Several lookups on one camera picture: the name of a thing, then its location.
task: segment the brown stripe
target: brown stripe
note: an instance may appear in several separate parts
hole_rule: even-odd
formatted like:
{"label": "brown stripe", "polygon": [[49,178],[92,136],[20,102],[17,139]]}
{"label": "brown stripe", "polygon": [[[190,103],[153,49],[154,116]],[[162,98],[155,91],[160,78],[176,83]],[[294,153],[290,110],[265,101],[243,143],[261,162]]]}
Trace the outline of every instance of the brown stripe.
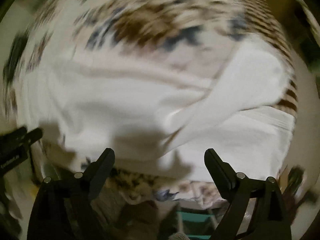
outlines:
{"label": "brown stripe", "polygon": [[290,82],[290,85],[292,85],[294,89],[297,89],[297,85],[293,81]]}
{"label": "brown stripe", "polygon": [[293,92],[291,89],[288,89],[286,92],[287,95],[291,96],[292,98],[294,98],[294,100],[298,101],[297,95],[295,92]]}
{"label": "brown stripe", "polygon": [[297,111],[297,106],[295,104],[287,101],[287,100],[283,100],[282,99],[277,105],[278,106],[286,106],[286,107],[288,107],[290,109],[293,109],[294,111]]}

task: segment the bed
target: bed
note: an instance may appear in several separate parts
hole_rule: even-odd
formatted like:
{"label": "bed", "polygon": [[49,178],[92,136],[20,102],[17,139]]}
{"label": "bed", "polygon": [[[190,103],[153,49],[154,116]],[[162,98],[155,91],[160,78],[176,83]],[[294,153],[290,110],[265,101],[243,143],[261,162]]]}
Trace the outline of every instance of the bed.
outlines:
{"label": "bed", "polygon": [[208,148],[251,178],[278,177],[297,112],[265,0],[48,0],[4,81],[6,116],[44,129],[34,152],[79,171],[114,149],[106,187],[130,204],[222,201]]}

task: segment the white garment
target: white garment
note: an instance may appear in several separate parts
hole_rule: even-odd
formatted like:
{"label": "white garment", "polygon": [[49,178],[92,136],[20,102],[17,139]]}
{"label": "white garment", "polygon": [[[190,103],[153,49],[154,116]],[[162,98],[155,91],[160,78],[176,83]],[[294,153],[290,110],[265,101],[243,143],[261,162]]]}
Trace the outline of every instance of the white garment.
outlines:
{"label": "white garment", "polygon": [[[188,179],[211,181],[207,172],[197,170],[203,169],[203,154],[210,147],[236,171],[253,178],[275,176],[287,152],[293,117],[277,113],[274,125],[266,117],[235,113],[278,101],[291,73],[258,35],[239,44],[216,79],[112,56],[114,50],[104,51],[103,57],[77,50],[52,58],[49,44],[40,67],[15,87],[18,125],[57,124],[60,142],[76,152],[72,163],[61,165],[75,171],[86,156],[95,160],[106,147],[114,149],[121,167],[119,160],[156,160],[165,154],[159,162],[168,162],[171,150],[180,146],[181,161],[194,166]],[[276,127],[281,122],[284,129]],[[136,171],[158,172],[141,169]]]}

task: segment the striped fabric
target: striped fabric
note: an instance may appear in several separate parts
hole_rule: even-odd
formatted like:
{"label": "striped fabric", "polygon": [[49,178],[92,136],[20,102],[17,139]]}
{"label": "striped fabric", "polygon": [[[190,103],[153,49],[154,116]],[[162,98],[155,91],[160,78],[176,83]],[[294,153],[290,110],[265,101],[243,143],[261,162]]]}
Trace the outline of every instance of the striped fabric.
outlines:
{"label": "striped fabric", "polygon": [[[290,48],[281,30],[281,26],[272,15],[266,0],[241,1],[246,10],[246,20],[249,25],[248,31],[260,34],[266,42],[275,47],[283,55],[287,63],[293,68]],[[296,117],[298,100],[295,76],[292,78],[283,98],[272,107]]]}

